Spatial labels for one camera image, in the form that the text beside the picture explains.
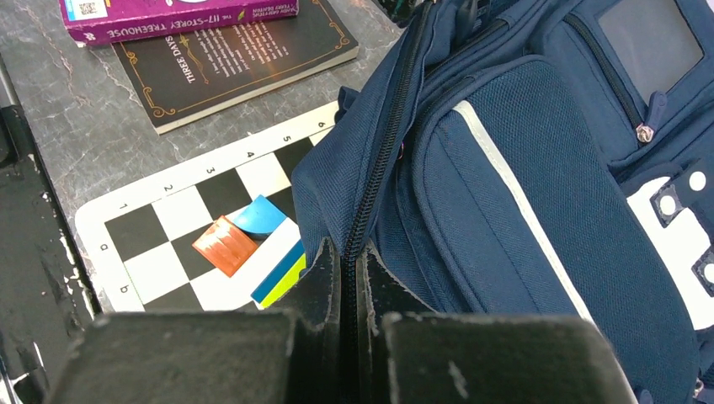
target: book cover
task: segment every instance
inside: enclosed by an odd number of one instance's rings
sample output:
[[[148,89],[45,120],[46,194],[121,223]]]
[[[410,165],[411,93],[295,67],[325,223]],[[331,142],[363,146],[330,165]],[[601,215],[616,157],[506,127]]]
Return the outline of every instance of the book cover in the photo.
[[[78,45],[107,45],[297,15],[298,0],[60,0]]]
[[[327,0],[300,15],[115,44],[159,134],[354,59],[358,43]]]

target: backpack front pocket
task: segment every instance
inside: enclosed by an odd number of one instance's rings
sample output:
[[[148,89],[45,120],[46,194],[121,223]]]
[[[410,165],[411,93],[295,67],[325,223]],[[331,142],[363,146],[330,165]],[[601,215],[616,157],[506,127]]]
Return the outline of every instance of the backpack front pocket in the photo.
[[[698,363],[689,314],[570,87],[538,56],[466,83],[413,152],[416,200],[454,284],[486,312],[592,319],[633,387],[683,402]]]
[[[703,0],[570,2],[541,25],[531,47],[573,87],[614,170],[714,98],[714,13]]]

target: barcode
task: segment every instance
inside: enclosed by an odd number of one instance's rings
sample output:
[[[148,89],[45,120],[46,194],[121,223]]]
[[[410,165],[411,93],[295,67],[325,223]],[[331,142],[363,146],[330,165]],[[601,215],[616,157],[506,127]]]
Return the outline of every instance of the barcode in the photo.
[[[97,12],[97,3],[79,3],[79,13],[81,15],[93,15]]]

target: navy blue backpack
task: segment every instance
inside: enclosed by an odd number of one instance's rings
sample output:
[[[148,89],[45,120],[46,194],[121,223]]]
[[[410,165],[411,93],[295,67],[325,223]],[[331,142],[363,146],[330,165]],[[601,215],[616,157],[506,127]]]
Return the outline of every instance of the navy blue backpack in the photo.
[[[714,402],[706,0],[428,0],[339,102],[292,183],[348,305],[373,242],[435,311],[580,316],[642,402]]]

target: white paint chip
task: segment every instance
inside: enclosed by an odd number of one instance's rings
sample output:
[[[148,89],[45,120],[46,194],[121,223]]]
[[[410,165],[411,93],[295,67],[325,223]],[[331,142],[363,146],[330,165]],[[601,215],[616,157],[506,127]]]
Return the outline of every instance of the white paint chip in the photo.
[[[29,159],[32,160],[32,165],[35,166],[35,172],[40,173],[40,169],[37,168],[37,161],[35,160],[35,155],[30,153],[27,155],[27,157],[29,157]]]
[[[40,360],[40,365],[44,368],[45,362],[42,360],[42,355],[40,354],[40,347],[37,346],[36,342],[32,342],[32,344],[35,346],[35,352],[37,353],[37,359]]]
[[[671,195],[665,195],[659,200],[659,209],[667,216],[671,216],[677,211],[677,204]]]
[[[459,396],[461,396],[464,400],[467,400],[468,390],[466,389],[466,378],[453,360],[449,361],[449,375],[451,375],[454,379],[454,387],[456,388],[456,391],[459,392]]]
[[[69,248],[69,244],[67,243],[67,238],[65,237],[64,231],[60,229],[60,242],[62,243],[62,246],[65,248],[65,252],[67,253],[67,260],[69,261],[70,265],[74,266],[77,265],[76,261],[74,260],[74,254],[72,254],[72,250]]]
[[[690,188],[693,191],[699,192],[706,186],[706,175],[703,172],[697,171],[690,175]]]

